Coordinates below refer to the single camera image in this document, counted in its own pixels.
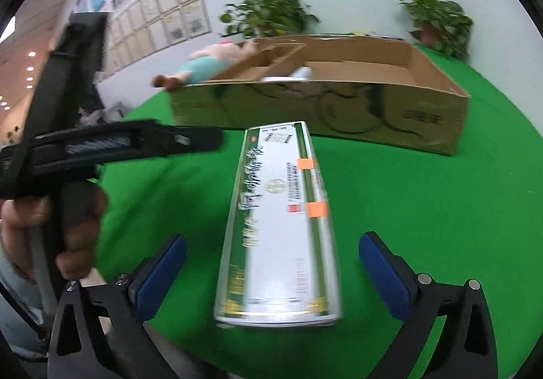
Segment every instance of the ceiling light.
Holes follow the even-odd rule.
[[[7,24],[4,32],[2,33],[2,37],[0,37],[0,43],[2,43],[5,39],[7,39],[14,32],[15,32],[15,16],[12,17],[12,19]]]

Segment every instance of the blue gripper pad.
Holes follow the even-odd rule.
[[[415,273],[403,259],[391,253],[375,232],[360,237],[358,256],[390,315],[405,322],[416,297]]]
[[[134,304],[134,318],[145,322],[155,317],[186,259],[187,241],[175,235],[145,261],[128,292]]]

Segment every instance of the potted plant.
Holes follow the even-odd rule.
[[[415,27],[411,35],[423,45],[449,57],[465,58],[473,20],[453,1],[397,0],[411,14]]]
[[[301,34],[309,24],[320,22],[307,13],[308,9],[300,0],[243,0],[238,5],[227,4],[219,20],[227,25],[227,35],[242,33],[253,38]]]

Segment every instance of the orange sticker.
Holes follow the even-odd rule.
[[[315,201],[307,203],[307,214],[309,218],[318,218],[326,216],[326,203],[324,201]]]
[[[313,158],[298,158],[298,169],[315,169],[315,160]]]

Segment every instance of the finger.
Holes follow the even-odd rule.
[[[105,211],[108,208],[109,204],[109,197],[108,195],[103,191],[99,190],[96,194],[95,202],[94,202],[94,215],[96,218],[102,218],[104,216]]]
[[[96,218],[72,227],[64,234],[66,250],[94,249],[99,230],[100,220]]]
[[[44,223],[51,213],[49,197],[7,200],[2,205],[2,220],[12,230],[24,230]]]
[[[94,265],[94,249],[70,250],[56,257],[56,266],[67,280],[87,276]]]

